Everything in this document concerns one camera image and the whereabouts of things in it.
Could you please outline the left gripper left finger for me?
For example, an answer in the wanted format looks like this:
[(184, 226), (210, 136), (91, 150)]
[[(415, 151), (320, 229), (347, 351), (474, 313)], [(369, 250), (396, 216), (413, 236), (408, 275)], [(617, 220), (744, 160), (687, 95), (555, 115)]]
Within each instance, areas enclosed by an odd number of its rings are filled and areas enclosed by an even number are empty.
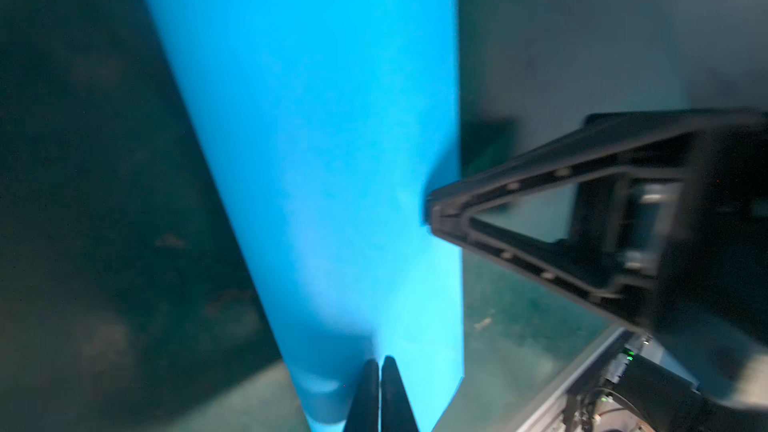
[(362, 369), (344, 425), (344, 432), (378, 432), (380, 426), (380, 369), (375, 359)]

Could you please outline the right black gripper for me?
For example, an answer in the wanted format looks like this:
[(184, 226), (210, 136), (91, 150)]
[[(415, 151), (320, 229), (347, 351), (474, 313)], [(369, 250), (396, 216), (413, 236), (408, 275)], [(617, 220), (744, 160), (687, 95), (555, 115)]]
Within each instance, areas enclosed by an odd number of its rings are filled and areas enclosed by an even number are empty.
[[(577, 183), (569, 241), (473, 215)], [(433, 235), (624, 327), (693, 371), (767, 361), (767, 115), (589, 115), (509, 162), (431, 192)]]

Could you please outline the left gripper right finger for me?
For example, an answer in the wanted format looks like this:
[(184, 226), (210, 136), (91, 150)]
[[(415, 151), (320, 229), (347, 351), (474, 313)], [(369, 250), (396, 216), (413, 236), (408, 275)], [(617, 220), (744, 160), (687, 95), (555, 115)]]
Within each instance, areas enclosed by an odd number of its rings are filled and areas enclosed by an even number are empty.
[(386, 356), (381, 367), (380, 389), (381, 431), (418, 432), (397, 362), (392, 356)]

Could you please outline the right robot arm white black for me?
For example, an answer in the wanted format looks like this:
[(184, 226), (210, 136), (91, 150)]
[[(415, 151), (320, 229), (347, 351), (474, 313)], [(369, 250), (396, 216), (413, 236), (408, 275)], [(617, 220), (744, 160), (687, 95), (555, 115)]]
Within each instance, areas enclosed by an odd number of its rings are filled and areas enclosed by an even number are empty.
[(645, 358), (589, 380), (565, 420), (617, 397), (654, 431), (767, 427), (767, 115), (593, 114), (508, 163), (433, 191), (432, 233), (644, 333)]

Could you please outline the blue square paper sheet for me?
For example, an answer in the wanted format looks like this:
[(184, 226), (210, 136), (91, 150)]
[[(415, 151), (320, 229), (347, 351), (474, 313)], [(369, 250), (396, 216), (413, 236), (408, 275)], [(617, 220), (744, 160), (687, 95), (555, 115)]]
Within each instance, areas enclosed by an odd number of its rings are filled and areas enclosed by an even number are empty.
[(314, 431), (393, 357), (418, 427), (464, 375), (457, 0), (146, 0)]

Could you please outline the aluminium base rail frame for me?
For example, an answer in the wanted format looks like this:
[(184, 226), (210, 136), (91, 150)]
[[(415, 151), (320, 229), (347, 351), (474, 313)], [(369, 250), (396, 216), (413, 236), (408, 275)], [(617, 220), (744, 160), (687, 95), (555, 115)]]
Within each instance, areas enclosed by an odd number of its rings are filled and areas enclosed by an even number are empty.
[(608, 327), (510, 420), (505, 431), (550, 431), (563, 418), (574, 386), (610, 362), (632, 336), (627, 329)]

